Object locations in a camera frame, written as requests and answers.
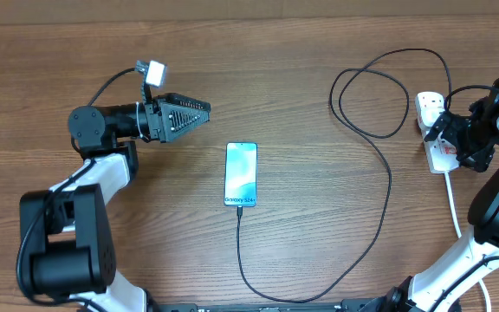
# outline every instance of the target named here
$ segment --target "white power strip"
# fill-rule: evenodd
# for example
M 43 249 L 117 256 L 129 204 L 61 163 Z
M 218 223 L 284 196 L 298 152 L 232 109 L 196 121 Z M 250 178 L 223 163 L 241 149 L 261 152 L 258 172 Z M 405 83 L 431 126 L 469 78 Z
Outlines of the white power strip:
M 417 109 L 417 123 L 421 128 L 421 137 L 431 130 L 432 125 L 438 119 L 438 116 L 444 111 L 444 97 L 436 92 L 421 92 L 415 97 L 415 108 Z M 438 135 L 432 142 L 424 142 L 424 151 L 429 162 L 429 168 L 432 173 L 443 173 L 448 191 L 448 201 L 450 202 L 451 219 L 456 228 L 457 237 L 461 237 L 459 223 L 457 222 L 456 207 L 454 206 L 454 196 L 451 191 L 450 171 L 459 167 L 456 160 L 456 148 L 446 140 L 442 140 Z M 479 286 L 484 294 L 486 303 L 486 312 L 492 311 L 489 291 L 484 285 L 483 280 L 479 281 Z
M 415 97 L 415 108 L 421 136 L 424 139 L 438 116 L 444 111 L 444 97 L 436 92 L 421 92 Z M 432 173 L 450 172 L 459 167 L 456 148 L 450 142 L 442 140 L 440 135 L 436 140 L 424 142 L 426 158 Z

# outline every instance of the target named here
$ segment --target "phone screen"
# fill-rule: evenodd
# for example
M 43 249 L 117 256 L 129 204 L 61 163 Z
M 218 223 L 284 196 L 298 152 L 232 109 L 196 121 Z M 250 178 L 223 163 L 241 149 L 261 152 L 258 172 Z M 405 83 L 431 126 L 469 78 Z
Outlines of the phone screen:
M 257 204 L 257 144 L 226 145 L 224 205 L 253 207 Z

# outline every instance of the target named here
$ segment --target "wood grain surface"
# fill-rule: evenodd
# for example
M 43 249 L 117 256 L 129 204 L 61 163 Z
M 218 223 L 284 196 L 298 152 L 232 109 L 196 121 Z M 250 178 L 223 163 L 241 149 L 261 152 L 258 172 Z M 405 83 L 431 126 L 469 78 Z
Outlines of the wood grain surface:
M 46 310 L 30 307 L 16 286 L 19 198 L 81 165 L 69 113 L 138 59 L 166 62 L 162 91 L 208 101 L 212 112 L 210 123 L 173 144 L 138 144 L 139 175 L 107 207 L 119 270 L 161 303 L 267 302 L 239 276 L 236 212 L 222 203 L 225 145 L 248 140 L 259 145 L 259 168 L 257 207 L 242 220 L 247 277 L 272 296 L 323 291 L 370 243 L 387 187 L 374 150 L 333 117 L 328 91 L 342 69 L 411 47 L 439 52 L 455 88 L 491 84 L 499 77 L 499 16 L 0 27 L 0 311 Z M 447 93 L 433 55 L 393 55 L 374 68 L 400 79 L 412 100 L 425 90 Z M 138 100 L 139 83 L 136 74 L 120 78 L 96 105 Z M 452 107 L 465 113 L 485 95 L 470 91 Z M 358 126 L 389 133 L 405 95 L 363 75 L 344 105 Z M 393 173 L 379 241 L 323 302 L 384 295 L 456 241 L 444 178 L 429 173 L 413 105 L 397 135 L 373 140 Z M 499 148 L 488 172 L 452 173 L 462 229 L 498 166 Z M 499 311 L 499 270 L 486 284 Z M 478 287 L 463 307 L 483 310 Z

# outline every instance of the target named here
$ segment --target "wooden tabletop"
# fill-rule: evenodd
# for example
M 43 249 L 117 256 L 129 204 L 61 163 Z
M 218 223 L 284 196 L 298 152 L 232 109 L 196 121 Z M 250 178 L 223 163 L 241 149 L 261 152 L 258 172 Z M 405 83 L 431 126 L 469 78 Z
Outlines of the wooden tabletop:
M 16 286 L 18 201 L 80 167 L 68 115 L 111 75 L 151 59 L 169 65 L 162 92 L 210 102 L 211 122 L 172 144 L 138 143 L 138 177 L 107 207 L 119 270 L 161 303 L 268 302 L 240 278 L 237 216 L 222 201 L 225 145 L 247 140 L 259 145 L 257 206 L 244 211 L 241 231 L 249 281 L 292 299 L 323 291 L 371 242 L 388 180 L 374 150 L 333 117 L 328 91 L 344 68 L 402 48 L 440 53 L 455 88 L 491 84 L 499 78 L 499 16 L 0 27 L 0 311 L 46 310 L 27 306 Z M 410 113 L 395 136 L 373 140 L 393 174 L 379 240 L 323 302 L 382 296 L 456 241 L 444 178 L 429 173 L 413 103 L 421 91 L 447 93 L 442 65 L 407 52 L 374 68 L 405 84 Z M 120 78 L 96 105 L 138 100 L 139 83 L 136 74 Z M 452 107 L 465 113 L 485 95 L 464 93 Z M 389 133 L 405 95 L 363 75 L 344 105 L 356 125 Z M 499 148 L 488 172 L 451 174 L 462 230 L 470 201 L 498 166 Z M 499 270 L 485 281 L 499 311 Z M 483 310 L 478 287 L 462 300 L 466 311 Z

